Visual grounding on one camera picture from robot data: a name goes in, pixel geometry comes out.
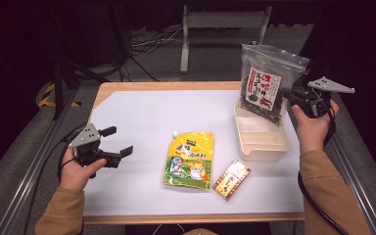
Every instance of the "plastic container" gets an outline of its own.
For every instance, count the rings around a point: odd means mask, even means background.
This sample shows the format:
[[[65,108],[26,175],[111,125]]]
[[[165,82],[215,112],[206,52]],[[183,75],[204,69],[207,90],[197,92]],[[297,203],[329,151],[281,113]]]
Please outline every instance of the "plastic container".
[[[276,162],[291,149],[283,124],[279,126],[245,109],[234,107],[241,158]]]

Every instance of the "human arm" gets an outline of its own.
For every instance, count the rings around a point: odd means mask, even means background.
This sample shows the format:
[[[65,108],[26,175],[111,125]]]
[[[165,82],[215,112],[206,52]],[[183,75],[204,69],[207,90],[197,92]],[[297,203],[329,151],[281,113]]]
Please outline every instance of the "human arm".
[[[331,102],[335,114],[339,107]],[[308,118],[298,106],[292,107],[298,120],[300,169],[304,186],[313,200],[350,234],[370,234],[353,191],[323,151],[329,116]],[[305,234],[339,234],[305,199]]]
[[[73,159],[71,148],[66,150],[63,163]],[[78,234],[81,230],[84,210],[84,187],[89,177],[106,164],[105,159],[98,160],[87,167],[76,161],[64,165],[60,186],[53,195],[47,210],[35,225],[35,233]]]

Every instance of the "metal rail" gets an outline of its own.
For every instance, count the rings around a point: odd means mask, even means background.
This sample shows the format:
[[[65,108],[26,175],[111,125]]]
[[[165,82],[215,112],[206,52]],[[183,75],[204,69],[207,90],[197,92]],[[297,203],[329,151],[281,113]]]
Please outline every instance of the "metal rail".
[[[75,97],[76,90],[69,90],[67,92],[67,97],[63,107],[68,107]],[[25,203],[26,198],[29,195],[31,188],[33,187],[36,179],[38,178],[38,173],[43,167],[45,162],[45,157],[49,154],[50,144],[54,138],[54,135],[57,133],[60,124],[62,123],[64,117],[66,116],[68,109],[63,109],[59,117],[53,121],[49,130],[47,131],[44,140],[42,141],[28,171],[21,182],[17,193],[15,194],[11,204],[8,206],[4,216],[0,221],[0,235],[8,234],[11,231],[12,226],[14,225],[18,215],[20,214],[21,209]]]
[[[352,188],[352,191],[358,200],[359,206],[363,210],[365,218],[369,223],[372,234],[376,234],[376,212],[372,208],[372,205],[365,194],[364,188],[356,177],[349,158],[336,134],[331,138],[331,144],[337,154],[337,162],[341,170],[341,174],[345,178],[347,184]]]

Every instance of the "small box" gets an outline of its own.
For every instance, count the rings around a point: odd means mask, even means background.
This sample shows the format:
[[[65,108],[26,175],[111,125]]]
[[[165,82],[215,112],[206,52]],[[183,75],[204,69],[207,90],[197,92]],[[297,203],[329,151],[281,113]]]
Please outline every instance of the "small box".
[[[264,117],[234,107],[241,158],[244,161],[279,161],[291,149],[283,124],[277,126]]]
[[[248,167],[236,160],[218,178],[212,189],[228,201],[250,171]]]

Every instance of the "resealable plastic bag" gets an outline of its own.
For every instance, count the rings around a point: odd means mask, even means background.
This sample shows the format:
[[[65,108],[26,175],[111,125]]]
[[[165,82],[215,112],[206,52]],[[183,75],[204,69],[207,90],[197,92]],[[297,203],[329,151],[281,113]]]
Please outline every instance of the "resealable plastic bag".
[[[174,134],[169,144],[163,184],[200,189],[212,187],[213,134]]]
[[[309,59],[268,45],[243,45],[240,107],[280,125],[283,92],[305,71]]]

